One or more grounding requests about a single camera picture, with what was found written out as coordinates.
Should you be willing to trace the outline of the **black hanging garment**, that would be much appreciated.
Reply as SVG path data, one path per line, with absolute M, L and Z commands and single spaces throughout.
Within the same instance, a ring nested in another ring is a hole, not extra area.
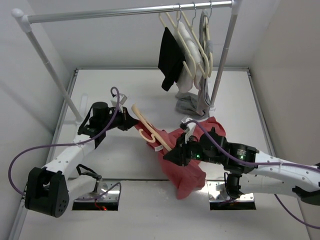
M 174 83 L 178 82 L 185 60 L 185 55 L 175 37 L 169 28 L 165 27 L 160 45 L 157 67 L 164 75 L 161 87 L 166 92 L 169 91 Z

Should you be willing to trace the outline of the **red t shirt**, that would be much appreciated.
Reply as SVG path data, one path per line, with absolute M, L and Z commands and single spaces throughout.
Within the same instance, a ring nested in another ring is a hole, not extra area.
M 223 126 L 216 120 L 215 117 L 209 117 L 208 119 L 200 122 L 200 124 L 209 132 L 212 128 L 215 128 L 215 132 L 219 136 L 226 136 L 226 131 Z M 138 131 L 142 129 L 142 135 L 144 138 L 151 140 L 151 132 L 143 125 L 141 121 L 134 126 Z M 152 126 L 155 131 L 161 136 L 161 138 L 166 142 L 166 144 L 172 149 L 176 145 L 178 137 L 184 131 L 181 128 L 178 128 L 172 132 L 166 132 L 165 130 L 156 129 Z M 193 135 L 199 140 L 204 132 L 196 126 Z M 153 150 L 161 146 L 162 144 L 156 140 L 153 143 L 147 142 L 147 145 L 150 146 Z M 157 152 L 158 163 L 160 164 L 162 172 L 167 176 L 167 178 L 172 182 L 176 187 L 177 193 L 176 198 L 182 200 L 187 198 L 193 191 L 202 189 L 206 183 L 206 173 L 202 171 L 199 167 L 200 161 L 191 160 L 187 166 L 178 166 L 174 163 L 171 163 L 167 160 L 164 160 L 164 155 L 168 151 L 163 147 L 162 150 Z

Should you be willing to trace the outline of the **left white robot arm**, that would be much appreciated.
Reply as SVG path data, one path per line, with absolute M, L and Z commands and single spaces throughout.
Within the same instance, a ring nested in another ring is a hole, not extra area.
M 124 106 L 109 107 L 106 102 L 95 102 L 71 145 L 45 166 L 34 167 L 29 172 L 25 208 L 59 218 L 71 201 L 81 201 L 83 195 L 92 194 L 90 200 L 100 198 L 98 186 L 101 175 L 87 169 L 74 180 L 69 177 L 74 170 L 79 171 L 83 167 L 83 160 L 102 143 L 108 130 L 127 131 L 138 122 Z

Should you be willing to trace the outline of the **grey hanging garment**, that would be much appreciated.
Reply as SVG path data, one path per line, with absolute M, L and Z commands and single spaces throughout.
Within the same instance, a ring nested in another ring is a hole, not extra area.
M 190 34 L 187 24 L 185 22 L 183 24 Z M 201 78 L 200 89 L 196 89 L 196 87 L 193 86 L 192 89 L 186 93 L 181 93 L 178 90 L 178 93 L 175 95 L 175 97 L 177 98 L 177 103 L 175 105 L 175 109 L 177 112 L 184 115 L 189 115 L 194 119 L 203 119 L 208 117 L 211 107 L 208 78 L 209 77 Z

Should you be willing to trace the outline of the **white metal clothes rack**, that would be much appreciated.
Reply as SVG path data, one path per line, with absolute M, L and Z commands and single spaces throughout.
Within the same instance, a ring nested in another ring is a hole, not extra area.
M 219 85 L 222 78 L 222 73 L 226 64 L 227 55 L 229 52 L 231 39 L 239 15 L 239 11 L 242 5 L 241 0 L 225 0 L 225 1 L 214 1 L 214 2 L 202 2 L 195 4 L 174 4 L 174 5 L 160 5 L 160 6 L 149 6 L 149 7 L 135 7 L 135 8 L 120 8 L 120 9 L 105 9 L 105 10 L 89 10 L 89 11 L 78 11 L 78 12 L 65 12 L 65 13 L 54 13 L 54 14 L 41 14 L 41 15 L 26 15 L 21 9 L 14 8 L 11 10 L 11 16 L 15 19 L 20 29 L 28 37 L 33 48 L 40 57 L 43 65 L 47 69 L 51 78 L 55 82 L 56 86 L 60 90 L 64 101 L 67 103 L 71 109 L 73 115 L 75 116 L 75 121 L 80 123 L 83 121 L 83 117 L 76 108 L 75 104 L 71 100 L 70 95 L 63 86 L 62 81 L 58 77 L 55 69 L 50 63 L 48 57 L 46 56 L 44 50 L 39 44 L 37 38 L 35 37 L 31 24 L 38 23 L 51 23 L 51 22 L 61 22 L 61 21 L 73 21 L 82 19 L 96 19 L 96 18 L 108 18 L 108 17 L 118 17 L 118 16 L 130 16 L 130 15 L 143 15 L 143 14 L 168 14 L 169 12 L 180 12 L 183 16 L 183 11 L 188 10 L 203 10 L 203 9 L 217 9 L 217 8 L 231 8 L 231 17 L 227 29 L 227 34 L 225 37 L 222 54 L 219 61 L 219 66 L 211 94 L 210 108 L 215 109 L 215 101 L 219 89 Z

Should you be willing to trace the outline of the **white hanging garment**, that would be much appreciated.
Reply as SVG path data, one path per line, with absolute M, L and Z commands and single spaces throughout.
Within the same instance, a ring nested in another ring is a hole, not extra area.
M 181 73 L 177 80 L 177 87 L 178 90 L 181 93 L 187 93 L 190 91 L 193 86 L 195 86 L 196 89 L 200 89 L 200 80 L 203 77 L 203 74 L 201 70 L 198 67 L 198 64 L 201 65 L 202 69 L 204 70 L 204 62 L 203 58 L 201 56 L 201 53 L 199 52 L 198 46 L 194 43 L 192 37 L 190 36 L 189 32 L 187 31 L 185 25 L 183 22 L 179 21 L 178 23 L 178 32 L 180 33 L 181 37 L 183 38 L 186 46 L 188 47 L 190 51 L 190 55 L 193 57 L 195 66 L 193 65 L 192 59 L 189 57 L 188 52 L 186 51 L 183 42 L 181 41 L 178 33 L 174 32 L 174 37 L 181 48 L 182 52 L 185 56 L 185 62 L 192 74 L 195 74 L 194 78 L 191 78 L 187 70 L 185 69 L 184 65 L 182 66 Z

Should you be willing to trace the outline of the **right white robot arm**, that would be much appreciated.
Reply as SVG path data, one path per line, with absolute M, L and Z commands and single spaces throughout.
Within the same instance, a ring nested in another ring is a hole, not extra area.
M 228 200 L 262 193 L 286 195 L 314 206 L 320 204 L 319 165 L 299 165 L 249 145 L 228 142 L 215 129 L 200 138 L 186 138 L 183 133 L 163 158 L 184 167 L 192 160 L 222 165 L 226 176 L 218 189 Z

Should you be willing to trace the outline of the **cream hanger with grey garment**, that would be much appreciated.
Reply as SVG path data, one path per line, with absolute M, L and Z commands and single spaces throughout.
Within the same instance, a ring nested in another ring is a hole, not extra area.
M 211 14 L 208 14 L 206 10 L 202 10 L 200 15 L 200 23 L 199 23 L 199 36 L 200 36 L 200 43 L 204 49 L 204 52 L 208 58 L 208 77 L 211 77 L 212 70 L 213 70 L 213 42 L 210 38 L 210 29 L 209 29 L 209 20 Z

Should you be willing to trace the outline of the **cream hanger with black garment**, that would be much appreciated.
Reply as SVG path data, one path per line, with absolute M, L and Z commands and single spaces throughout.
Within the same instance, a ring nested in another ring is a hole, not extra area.
M 190 71 L 193 72 L 194 69 L 195 69 L 195 68 L 194 68 L 194 65 L 193 65 L 193 61 L 188 57 L 188 54 L 187 54 L 186 50 L 184 49 L 184 46 L 183 46 L 183 44 L 182 44 L 182 42 L 181 42 L 181 40 L 180 40 L 180 38 L 179 38 L 179 35 L 177 34 L 177 31 L 176 31 L 177 20 L 176 20 L 176 22 L 174 22 L 173 18 L 172 18 L 171 15 L 170 15 L 170 12 L 176 12 L 176 11 L 178 11 L 178 9 L 175 9 L 175 6 L 174 6 L 174 5 L 173 5 L 171 8 L 167 7 L 165 10 L 163 10 L 162 12 L 160 12 L 160 13 L 158 14 L 158 18 L 159 18 L 159 21 L 160 21 L 160 23 L 162 24 L 162 26 L 163 26 L 164 28 L 168 28 L 168 30 L 170 30 L 169 27 L 166 25 L 166 22 L 165 22 L 164 19 L 163 19 L 163 15 L 165 15 L 166 18 L 168 19 L 171 27 L 173 28 L 173 32 L 172 32 L 173 39 L 176 41 L 177 46 L 179 47 L 179 49 L 181 50 L 181 52 L 182 52 L 183 55 L 184 55 L 184 61 L 182 61 L 183 68 L 184 68 L 184 70 L 186 71 L 186 69 L 185 69 L 185 67 L 184 67 L 184 64 L 187 64 L 188 67 L 189 67 L 189 69 L 190 69 Z

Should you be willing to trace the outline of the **cream hanger with white garment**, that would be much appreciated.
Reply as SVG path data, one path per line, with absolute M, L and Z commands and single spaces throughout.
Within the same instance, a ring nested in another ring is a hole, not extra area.
M 193 30 L 193 25 L 189 22 L 188 18 L 186 17 L 185 13 L 183 12 L 182 5 L 180 3 L 178 3 L 177 5 L 178 5 L 178 11 L 180 13 L 180 17 L 178 17 L 178 16 L 176 17 L 177 18 L 176 31 L 177 31 L 177 34 L 181 40 L 181 43 L 182 43 L 185 51 L 187 52 L 188 57 L 192 60 L 192 63 L 194 65 L 194 71 L 193 72 L 190 71 L 190 68 L 188 67 L 188 65 L 186 63 L 184 63 L 184 67 L 191 78 L 194 78 L 197 73 L 197 69 L 200 69 L 202 76 L 206 79 L 208 77 L 208 72 L 209 72 L 209 70 L 207 69 L 207 65 L 209 63 L 207 55 L 206 55 L 204 48 L 200 44 L 200 41 L 197 38 L 197 36 Z M 185 39 L 182 37 L 182 35 L 179 31 L 179 24 L 181 22 L 181 18 L 184 19 L 184 22 L 186 23 L 187 28 L 188 28 L 191 36 L 193 37 L 193 42 L 198 47 L 198 51 L 200 52 L 200 55 L 202 57 L 203 66 L 201 65 L 200 62 L 199 63 L 195 62 L 195 59 L 192 56 L 190 48 L 187 46 Z

